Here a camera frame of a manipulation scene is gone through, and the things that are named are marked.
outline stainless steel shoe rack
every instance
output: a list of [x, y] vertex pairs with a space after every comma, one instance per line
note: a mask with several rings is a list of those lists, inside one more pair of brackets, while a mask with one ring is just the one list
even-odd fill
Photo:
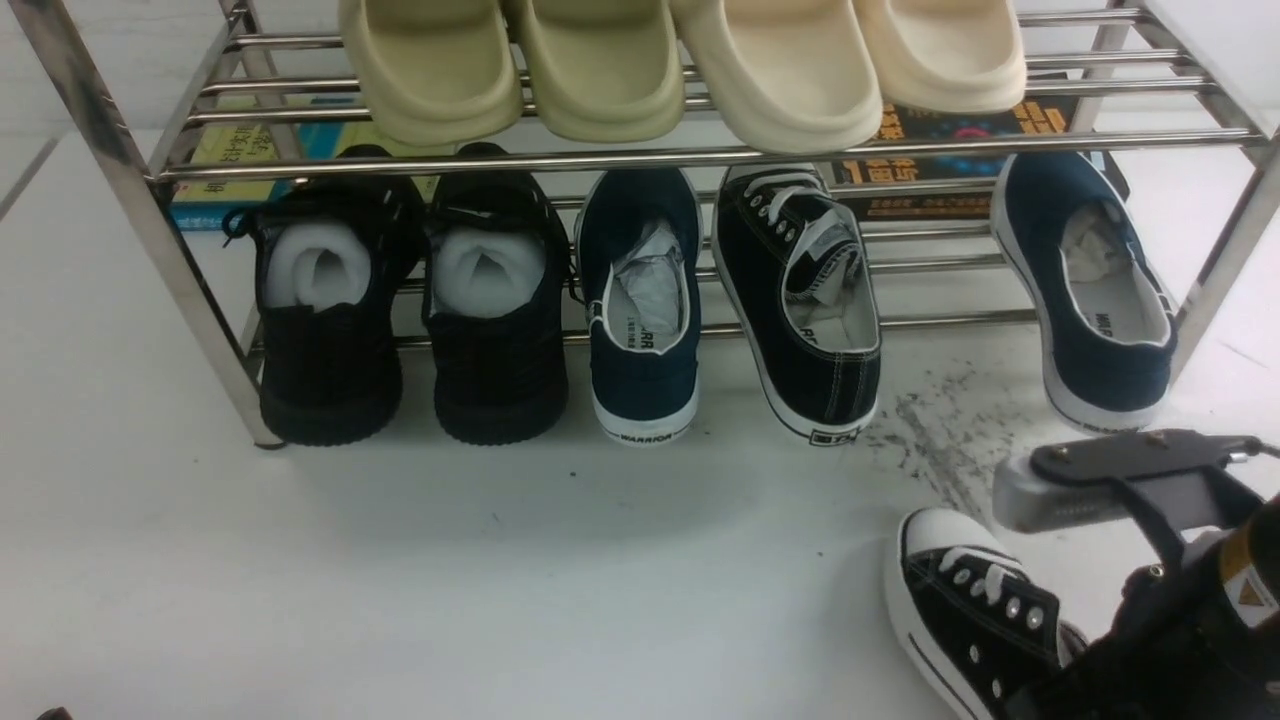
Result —
[[[590, 150], [509, 158], [411, 158], [385, 160], [302, 160], [296, 136], [297, 123], [349, 122], [369, 119], [369, 111], [356, 106], [287, 106], [288, 94], [351, 94], [358, 91], [355, 77], [282, 77], [273, 54], [342, 47], [337, 35], [268, 33], [259, 23], [253, 0], [216, 0], [225, 23], [219, 28], [200, 68], [179, 99], [173, 119], [147, 160], [142, 156], [128, 126], [93, 64], [63, 0], [9, 0], [19, 24], [40, 56], [77, 127], [124, 208], [147, 255], [164, 278], [232, 404], [244, 420], [253, 442], [278, 447], [280, 441], [264, 425], [259, 414], [257, 370], [260, 360], [259, 319], [256, 313], [243, 332], [234, 331], [223, 315], [212, 292], [192, 259], [182, 233], [169, 219], [168, 204], [179, 181], [248, 181], [276, 178], [315, 178], [334, 174], [393, 173], [404, 176], [438, 174], [458, 170], [520, 168], [538, 172], [603, 170], [640, 167], [718, 167], [768, 161], [771, 158], [749, 147], [677, 147], [669, 150]], [[1016, 136], [966, 140], [877, 141], [841, 152], [804, 156], [812, 161], [929, 155], [1004, 155], [1048, 150], [1137, 150], [1228, 145], [1239, 147], [1256, 172], [1210, 254], [1196, 284], [1178, 313], [1181, 345], [1175, 372], [1185, 366], [1196, 346], [1244, 268], [1263, 231], [1280, 208], [1280, 136], [1271, 137], [1257, 113], [1247, 109], [1203, 56], [1180, 38], [1148, 0], [1111, 0], [1105, 9], [1071, 13], [1029, 13], [1024, 27], [1096, 26], [1093, 47], [1082, 53], [1033, 55], [1034, 70], [1083, 70], [1073, 79], [1033, 79], [1030, 96], [1080, 97], [1074, 127], [1065, 135]], [[1125, 50], [1130, 31], [1148, 49]], [[1172, 68], [1172, 74], [1153, 72], [1149, 78], [1114, 77], [1115, 68], [1139, 65]], [[687, 82], [698, 81], [696, 68], [685, 68]], [[527, 85], [527, 77], [522, 78]], [[1103, 97], [1138, 94], [1194, 94], [1220, 127], [1194, 131], [1092, 132]], [[250, 95], [255, 106], [247, 110], [216, 108], [223, 95]], [[713, 110], [705, 94], [690, 92], [689, 111]], [[536, 115], [536, 106], [525, 106]], [[253, 165], [192, 164], [192, 150], [201, 128], [215, 123], [269, 124], [283, 160]], [[989, 190], [989, 181], [916, 182], [895, 186], [895, 195], [972, 192]], [[858, 187], [841, 190], [842, 196], [884, 195], [886, 190]], [[712, 202], [710, 193], [704, 202]], [[561, 208], [576, 208], [582, 197], [561, 197]], [[868, 242], [910, 242], [989, 236], [989, 228], [963, 223], [941, 229], [867, 233]], [[996, 252], [932, 256], [872, 263], [873, 273], [929, 273], [989, 269], [1002, 265]], [[703, 270], [699, 278], [713, 279]], [[404, 288], [421, 292], [421, 283]], [[932, 315], [886, 316], [887, 329], [937, 329], [1005, 323], [1033, 323], [1030, 310], [959, 311]], [[709, 337], [740, 337], [739, 325], [708, 325]], [[584, 343], [584, 332], [566, 333], [566, 342]], [[425, 348], [426, 337], [401, 338], [401, 346]]]

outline cream slide sandal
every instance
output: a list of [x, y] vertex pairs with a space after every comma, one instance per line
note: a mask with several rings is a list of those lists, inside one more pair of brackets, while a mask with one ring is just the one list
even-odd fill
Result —
[[870, 140], [883, 104], [850, 0], [673, 0], [724, 124], [768, 152]]
[[941, 113], [1023, 101], [1027, 58], [1012, 0], [854, 0], [881, 90]]
[[504, 0], [548, 129], [582, 142], [671, 132], [685, 79], [667, 0]]
[[340, 0], [338, 24], [387, 136], [445, 145], [520, 119], [524, 100], [498, 0]]

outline black canvas sneaker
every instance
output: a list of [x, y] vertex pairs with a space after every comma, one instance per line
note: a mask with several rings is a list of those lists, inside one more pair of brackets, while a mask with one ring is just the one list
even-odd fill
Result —
[[968, 515], [913, 512], [887, 551], [893, 632], [957, 717], [1009, 717], [1014, 693], [1052, 676], [1084, 644], [1060, 628], [1057, 598]]
[[731, 168], [712, 251], [773, 413], [814, 446], [856, 439], [876, 415], [881, 333], [852, 211], [813, 165]]
[[[504, 154], [486, 142], [458, 151]], [[561, 300], [570, 250], [559, 215], [532, 173], [520, 170], [445, 174], [430, 215], [422, 322], [440, 425], [472, 445], [547, 432], [568, 400]]]
[[[343, 158], [385, 158], [372, 145]], [[285, 442], [333, 446], [390, 421], [401, 400], [392, 336], [396, 291], [425, 245], [422, 197], [408, 178], [315, 179], [237, 210], [228, 237], [257, 246], [261, 410]]]

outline sneaker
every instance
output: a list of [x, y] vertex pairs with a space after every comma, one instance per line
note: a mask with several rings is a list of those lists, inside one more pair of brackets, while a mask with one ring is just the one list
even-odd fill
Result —
[[881, 333], [852, 211], [813, 165], [731, 168], [712, 251], [773, 413], [814, 446], [856, 439], [876, 415]]
[[1069, 660], [1057, 598], [954, 510], [902, 520], [887, 548], [884, 602], [902, 648], [957, 717], [1007, 719], [1014, 693]]
[[[458, 155], [506, 152], [475, 142]], [[435, 415], [444, 432], [471, 445], [538, 437], [568, 398], [564, 225], [521, 170], [445, 174], [430, 215], [433, 279], [422, 323], [435, 356]]]
[[698, 413], [698, 193], [677, 169], [607, 172], [576, 234], [595, 415], [623, 445], [671, 442]]
[[[360, 145], [342, 158], [387, 158]], [[408, 178], [315, 179], [230, 213], [228, 237], [257, 245], [262, 420], [280, 439], [334, 446], [383, 429], [399, 407], [396, 291], [425, 243]]]
[[1176, 329], [1115, 187], [1076, 152], [1016, 155], [996, 184], [991, 224], [1036, 304], [1053, 409], [1091, 433], [1149, 425], [1169, 389]]

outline book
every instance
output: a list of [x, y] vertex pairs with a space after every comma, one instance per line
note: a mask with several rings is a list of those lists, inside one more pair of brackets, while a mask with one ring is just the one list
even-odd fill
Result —
[[[1039, 76], [1065, 79], [1065, 73]], [[938, 140], [998, 137], [1010, 135], [1061, 135], [1071, 127], [1079, 109], [1076, 97], [1028, 97], [1007, 113], [991, 115], [950, 115], [914, 108], [884, 105], [884, 118], [877, 140]], [[1128, 200], [1129, 183], [1110, 152], [1088, 154], [1111, 184]], [[847, 197], [840, 202], [851, 208], [861, 222], [899, 220], [980, 220], [991, 215], [991, 192], [895, 196], [896, 184], [916, 181], [996, 178], [1005, 156], [886, 158], [824, 164], [820, 170], [828, 187], [877, 186], [882, 197]]]
[[[291, 97], [289, 102], [349, 104], [346, 97]], [[225, 99], [219, 108], [252, 106], [251, 97]], [[298, 127], [298, 143], [308, 159], [337, 158], [353, 145], [380, 145], [394, 156], [452, 155], [453, 146], [411, 147], [397, 142], [369, 122], [358, 123], [303, 123]], [[262, 124], [210, 126], [204, 129], [192, 163], [252, 164], [278, 160], [279, 154], [271, 133]], [[436, 177], [415, 177], [413, 183], [430, 202], [435, 195]], [[188, 232], [221, 231], [223, 218], [242, 208], [260, 205], [288, 192], [291, 181], [205, 181], [180, 182], [175, 188], [169, 214], [178, 229]]]

